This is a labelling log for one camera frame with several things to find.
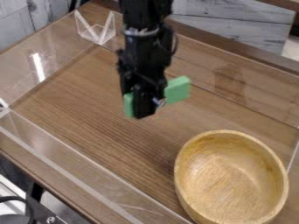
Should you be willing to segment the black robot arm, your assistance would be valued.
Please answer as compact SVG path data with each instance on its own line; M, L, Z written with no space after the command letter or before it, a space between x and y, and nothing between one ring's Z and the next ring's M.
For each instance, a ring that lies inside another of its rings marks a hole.
M164 22L173 0L118 0L124 47L116 50L122 95L132 95L132 116L154 114L164 99L164 70L172 63L173 29Z

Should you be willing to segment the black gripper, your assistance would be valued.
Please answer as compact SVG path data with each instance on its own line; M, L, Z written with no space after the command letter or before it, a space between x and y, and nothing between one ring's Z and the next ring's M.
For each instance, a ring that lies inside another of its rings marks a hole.
M116 51L116 70L120 76L121 94L138 84L153 91L152 95L140 87L133 88L133 113L142 119L154 113L154 107L165 105L164 69L172 62L173 30L162 25L153 35L125 35L125 47Z

